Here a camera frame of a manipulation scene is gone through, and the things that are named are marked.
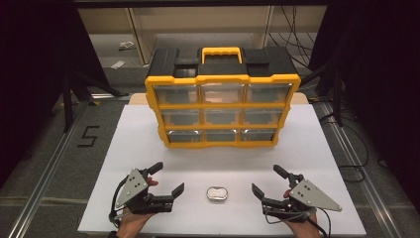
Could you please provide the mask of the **black metal stand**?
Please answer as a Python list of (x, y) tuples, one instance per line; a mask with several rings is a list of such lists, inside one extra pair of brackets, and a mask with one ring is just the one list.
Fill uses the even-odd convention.
[(333, 111), (332, 116), (340, 127), (343, 126), (341, 117), (341, 89), (342, 89), (342, 75), (339, 68), (331, 62), (327, 62), (320, 66), (310, 74), (304, 76), (301, 80), (300, 86), (303, 86), (316, 77), (320, 80), (316, 86), (315, 92), (317, 95), (326, 96), (330, 90), (333, 90)]
[(94, 77), (79, 71), (68, 72), (62, 80), (62, 99), (65, 115), (64, 133), (68, 132), (73, 124), (71, 94), (74, 94), (79, 101), (89, 101), (92, 98), (92, 93), (88, 89), (89, 86), (102, 89), (116, 97), (128, 96), (128, 93), (112, 88), (106, 79), (95, 79)]

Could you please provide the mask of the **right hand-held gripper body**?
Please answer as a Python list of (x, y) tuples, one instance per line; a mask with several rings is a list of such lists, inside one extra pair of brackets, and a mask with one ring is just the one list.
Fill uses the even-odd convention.
[(305, 222), (317, 208), (341, 212), (342, 206), (303, 175), (289, 173), (289, 197), (275, 200), (264, 197), (262, 214), (280, 221)]

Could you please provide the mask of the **light wooden shelf unit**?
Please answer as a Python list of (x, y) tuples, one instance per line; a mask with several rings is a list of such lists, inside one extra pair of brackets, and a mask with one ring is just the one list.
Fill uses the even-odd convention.
[(260, 49), (273, 33), (316, 33), (324, 6), (95, 8), (78, 13), (90, 35), (130, 34), (139, 62), (150, 61), (162, 35), (194, 35), (196, 47)]

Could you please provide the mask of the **oval silver metal tin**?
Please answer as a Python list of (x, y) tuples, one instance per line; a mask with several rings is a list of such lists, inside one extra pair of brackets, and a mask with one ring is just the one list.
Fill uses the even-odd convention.
[(228, 191), (224, 187), (211, 186), (206, 191), (207, 198), (213, 202), (223, 202), (228, 198)]

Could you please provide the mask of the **set of clear drawers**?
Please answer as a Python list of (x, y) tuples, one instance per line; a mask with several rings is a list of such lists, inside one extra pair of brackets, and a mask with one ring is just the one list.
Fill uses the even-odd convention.
[[(290, 83), (155, 85), (156, 116), (170, 146), (273, 145), (289, 110)], [(169, 130), (198, 130), (197, 143), (171, 143)]]

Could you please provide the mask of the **person's left hand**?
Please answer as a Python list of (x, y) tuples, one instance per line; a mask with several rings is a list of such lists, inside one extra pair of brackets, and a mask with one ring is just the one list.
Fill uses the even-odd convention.
[(118, 238), (136, 238), (146, 223), (154, 216), (150, 214), (133, 214), (129, 208), (124, 209), (125, 216), (116, 232)]

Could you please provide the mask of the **yellow black drawer organizer cabinet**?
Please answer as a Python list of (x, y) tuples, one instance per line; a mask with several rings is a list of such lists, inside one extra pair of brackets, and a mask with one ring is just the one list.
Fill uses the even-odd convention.
[[(145, 81), (146, 97), (155, 114), (156, 101), (153, 93), (155, 85), (203, 85), (205, 83), (290, 83), (292, 85), (290, 110), (292, 96), (299, 88), (301, 78), (285, 48), (268, 47), (256, 50), (240, 48), (242, 63), (238, 63), (236, 56), (207, 56), (205, 63), (202, 63), (202, 49), (196, 51), (157, 49), (155, 51)], [(162, 139), (159, 123), (157, 130)], [(226, 147), (173, 147), (162, 141), (169, 148)]]

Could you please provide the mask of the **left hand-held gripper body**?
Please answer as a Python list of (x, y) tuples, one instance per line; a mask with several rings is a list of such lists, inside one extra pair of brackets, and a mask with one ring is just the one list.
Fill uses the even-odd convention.
[(172, 195), (155, 196), (149, 193), (148, 177), (158, 169), (132, 169), (116, 190), (115, 209), (128, 208), (134, 214), (171, 212)]

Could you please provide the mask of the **clear plastic organizer drawer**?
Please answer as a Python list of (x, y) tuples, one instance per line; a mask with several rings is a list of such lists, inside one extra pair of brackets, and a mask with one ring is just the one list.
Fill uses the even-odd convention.
[(202, 139), (198, 130), (169, 130), (166, 135), (171, 143), (197, 143)]

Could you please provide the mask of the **person's right hand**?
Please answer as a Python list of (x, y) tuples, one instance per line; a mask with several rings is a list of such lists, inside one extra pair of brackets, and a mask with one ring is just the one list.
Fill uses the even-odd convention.
[(321, 238), (320, 231), (314, 226), (317, 222), (317, 215), (311, 214), (309, 217), (312, 222), (303, 223), (285, 221), (285, 224), (291, 229), (296, 238)]

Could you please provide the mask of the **black curtain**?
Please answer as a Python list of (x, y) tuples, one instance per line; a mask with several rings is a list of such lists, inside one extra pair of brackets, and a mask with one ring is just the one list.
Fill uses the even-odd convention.
[(68, 78), (106, 85), (73, 0), (0, 0), (0, 187), (35, 142)]
[(420, 0), (327, 0), (310, 67), (340, 42), (345, 92), (420, 212)]

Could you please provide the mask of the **aluminium floor rail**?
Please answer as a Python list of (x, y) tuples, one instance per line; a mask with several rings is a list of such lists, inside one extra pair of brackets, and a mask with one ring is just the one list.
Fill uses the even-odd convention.
[(58, 106), (0, 188), (0, 238), (87, 238), (78, 231), (127, 97), (75, 105), (63, 130)]
[(350, 191), (364, 229), (369, 238), (402, 238), (395, 217), (380, 193), (381, 186), (373, 180), (372, 167), (375, 165), (368, 138), (354, 125), (348, 109), (340, 127), (332, 116), (333, 106), (329, 102), (314, 104), (315, 112), (333, 156)]

